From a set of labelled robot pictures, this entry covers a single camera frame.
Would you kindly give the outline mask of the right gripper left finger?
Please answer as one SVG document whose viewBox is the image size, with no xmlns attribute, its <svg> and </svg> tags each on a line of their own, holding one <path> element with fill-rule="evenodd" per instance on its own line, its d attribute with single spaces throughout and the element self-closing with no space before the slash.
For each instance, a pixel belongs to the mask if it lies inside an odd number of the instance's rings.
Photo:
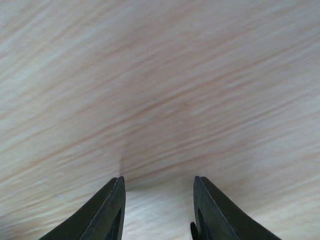
<svg viewBox="0 0 320 240">
<path fill-rule="evenodd" d="M 124 177 L 114 177 L 42 240 L 120 240 L 126 205 Z"/>
</svg>

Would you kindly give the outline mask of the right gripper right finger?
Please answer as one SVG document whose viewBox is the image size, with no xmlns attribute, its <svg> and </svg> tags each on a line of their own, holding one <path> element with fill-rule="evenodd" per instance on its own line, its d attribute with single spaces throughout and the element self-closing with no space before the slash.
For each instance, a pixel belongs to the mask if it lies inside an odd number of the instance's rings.
<svg viewBox="0 0 320 240">
<path fill-rule="evenodd" d="M 193 183 L 194 240 L 278 240 L 279 237 L 242 211 L 205 176 Z"/>
</svg>

